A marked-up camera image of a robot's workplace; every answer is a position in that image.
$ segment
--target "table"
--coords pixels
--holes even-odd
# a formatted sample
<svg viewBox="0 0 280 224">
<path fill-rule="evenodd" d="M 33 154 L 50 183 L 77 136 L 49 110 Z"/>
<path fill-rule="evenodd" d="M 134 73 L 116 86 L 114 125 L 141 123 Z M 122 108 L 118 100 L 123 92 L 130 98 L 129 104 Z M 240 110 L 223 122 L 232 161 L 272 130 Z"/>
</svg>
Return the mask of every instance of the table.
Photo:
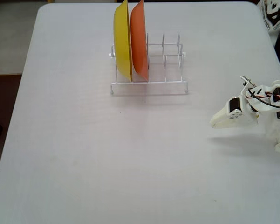
<svg viewBox="0 0 280 224">
<path fill-rule="evenodd" d="M 39 10 L 0 163 L 0 224 L 280 224 L 280 154 L 263 125 L 208 123 L 240 75 L 280 79 L 257 7 L 145 4 L 147 32 L 181 33 L 189 94 L 127 97 L 109 93 L 117 6 Z"/>
</svg>

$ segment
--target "wire rack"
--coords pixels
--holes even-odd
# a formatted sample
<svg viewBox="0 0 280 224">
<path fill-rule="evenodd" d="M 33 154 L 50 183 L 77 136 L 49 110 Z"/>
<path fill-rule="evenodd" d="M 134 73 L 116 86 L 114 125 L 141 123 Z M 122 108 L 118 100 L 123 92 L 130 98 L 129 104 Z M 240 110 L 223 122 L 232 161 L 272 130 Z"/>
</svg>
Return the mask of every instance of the wire rack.
<svg viewBox="0 0 280 224">
<path fill-rule="evenodd" d="M 177 35 L 177 42 L 175 43 L 165 43 L 165 35 L 163 34 L 163 39 L 161 43 L 149 43 L 149 35 L 147 34 L 147 38 L 146 38 L 146 42 L 147 42 L 147 54 L 148 54 L 148 75 L 149 75 L 149 81 L 145 81 L 145 82 L 136 82 L 136 81 L 132 81 L 132 82 L 120 82 L 118 81 L 118 69 L 116 66 L 116 72 L 115 72 L 115 82 L 111 83 L 110 85 L 110 89 L 111 89 L 111 94 L 114 94 L 113 91 L 113 86 L 114 85 L 151 85 L 151 84 L 184 84 L 185 85 L 185 93 L 188 92 L 188 81 L 185 81 L 183 78 L 183 62 L 184 62 L 184 57 L 185 57 L 185 52 L 183 52 L 183 44 L 180 43 L 180 33 L 178 33 Z M 168 45 L 175 45 L 176 46 L 176 53 L 175 54 L 165 54 L 165 46 Z M 162 47 L 162 54 L 153 54 L 150 55 L 150 51 L 149 51 L 149 47 L 150 46 L 161 46 Z M 151 81 L 151 76 L 153 74 L 150 73 L 150 59 L 152 57 L 162 57 L 163 58 L 163 73 L 164 73 L 164 78 L 161 81 Z M 114 53 L 114 45 L 111 46 L 111 53 L 110 53 L 110 57 L 111 58 L 115 58 L 115 53 Z M 168 62 L 168 57 L 176 57 L 176 63 L 178 63 L 178 70 L 179 70 L 179 76 L 180 79 L 178 80 L 174 80 L 174 81 L 169 81 L 168 80 L 168 71 L 167 71 L 167 62 Z"/>
</svg>

